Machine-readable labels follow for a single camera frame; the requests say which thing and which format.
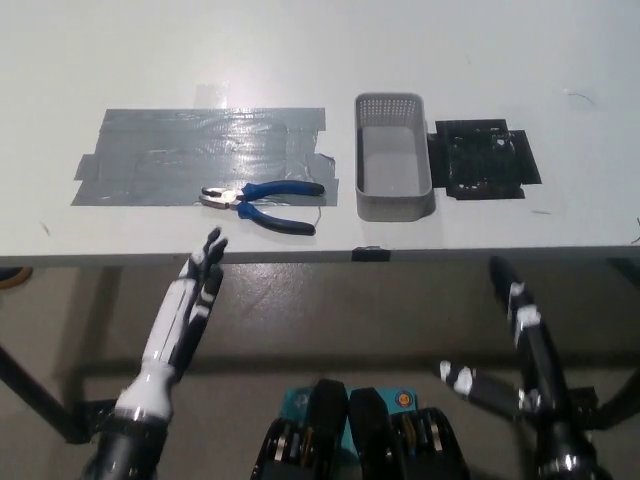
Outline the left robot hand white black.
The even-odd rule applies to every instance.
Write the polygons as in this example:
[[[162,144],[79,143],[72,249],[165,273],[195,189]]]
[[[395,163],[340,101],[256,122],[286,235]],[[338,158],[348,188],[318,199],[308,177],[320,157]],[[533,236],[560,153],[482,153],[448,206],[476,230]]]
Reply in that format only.
[[[188,369],[207,327],[223,280],[220,262],[227,243],[221,229],[214,228],[169,285],[148,336],[140,371],[116,401],[117,417],[171,421],[172,390]]]

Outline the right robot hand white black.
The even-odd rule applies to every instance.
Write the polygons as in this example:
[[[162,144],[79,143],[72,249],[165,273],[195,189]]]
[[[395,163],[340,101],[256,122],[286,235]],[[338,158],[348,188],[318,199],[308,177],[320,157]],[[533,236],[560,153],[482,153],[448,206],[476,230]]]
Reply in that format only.
[[[504,258],[489,261],[490,279],[516,349],[522,386],[515,388],[450,360],[433,367],[458,396],[510,420],[525,420],[539,436],[564,441],[578,432],[558,353],[531,290]]]

